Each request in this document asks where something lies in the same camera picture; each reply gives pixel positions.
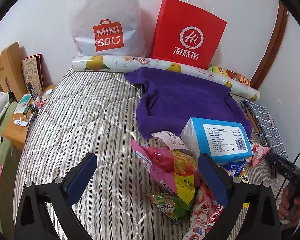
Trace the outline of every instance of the human hand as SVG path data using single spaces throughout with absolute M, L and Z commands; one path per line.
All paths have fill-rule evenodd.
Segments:
M 289 211 L 287 210 L 290 206 L 290 203 L 287 199 L 287 196 L 289 194 L 289 189 L 287 186 L 283 189 L 282 197 L 281 197 L 281 203 L 279 204 L 279 219 L 284 219 L 286 216 L 289 215 Z M 286 228 L 292 228 L 299 224 L 300 220 L 300 197 L 295 198 L 293 203 L 297 206 L 296 213 L 294 214 L 291 221 L 288 223 Z

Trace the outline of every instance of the green snack bag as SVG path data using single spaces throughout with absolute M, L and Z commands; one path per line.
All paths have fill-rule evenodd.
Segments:
M 179 196 L 170 193 L 148 193 L 150 200 L 168 217 L 179 223 L 192 207 L 192 201 L 187 205 Z

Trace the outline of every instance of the barcode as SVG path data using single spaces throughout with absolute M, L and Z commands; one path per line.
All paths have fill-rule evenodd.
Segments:
M 235 142 L 237 143 L 238 151 L 242 151 L 246 149 L 246 145 L 243 139 L 236 139 Z
M 173 190 L 171 188 L 168 187 L 167 184 L 165 184 L 165 182 L 163 180 L 160 180 L 160 183 L 167 189 L 169 190 L 171 193 L 175 194 L 175 192 L 173 192 Z

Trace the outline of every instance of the purple towel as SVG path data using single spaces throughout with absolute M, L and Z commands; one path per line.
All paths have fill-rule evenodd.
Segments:
M 145 94 L 136 109 L 136 119 L 146 140 L 159 131 L 180 136 L 190 117 L 239 122 L 251 138 L 251 122 L 229 95 L 230 88 L 224 85 L 146 67 L 125 74 L 125 78 L 134 85 L 144 85 Z

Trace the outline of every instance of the white plastic bag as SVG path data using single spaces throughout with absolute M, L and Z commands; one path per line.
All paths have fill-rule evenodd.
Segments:
M 67 0 L 67 13 L 79 56 L 146 55 L 139 0 Z

